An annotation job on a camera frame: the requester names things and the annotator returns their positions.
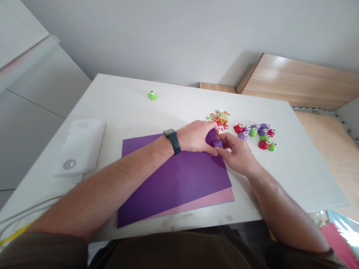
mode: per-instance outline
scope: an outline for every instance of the watch face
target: watch face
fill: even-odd
[[[165,134],[165,136],[169,136],[170,134],[176,133],[176,131],[174,129],[168,129],[166,131],[163,132]]]

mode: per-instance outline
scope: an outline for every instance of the sleeve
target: sleeve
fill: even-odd
[[[87,258],[81,237],[23,234],[0,253],[0,268],[87,268]]]
[[[330,249],[327,253],[317,254],[297,250],[277,242],[271,242],[266,248],[264,256],[269,269],[347,268],[347,266],[335,255],[333,249]]]

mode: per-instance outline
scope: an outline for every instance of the white device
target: white device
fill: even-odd
[[[105,132],[104,120],[75,120],[55,161],[55,177],[82,174],[95,170]]]

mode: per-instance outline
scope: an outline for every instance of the smartwatch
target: smartwatch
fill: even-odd
[[[177,138],[177,133],[173,129],[168,129],[163,132],[163,134],[171,141],[173,150],[175,151],[175,155],[181,152],[180,142]]]

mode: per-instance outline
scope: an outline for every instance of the left hand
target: left hand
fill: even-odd
[[[210,130],[216,129],[218,135],[218,126],[214,121],[196,120],[177,131],[177,138],[182,151],[204,151],[213,156],[218,152],[206,143],[206,136]]]

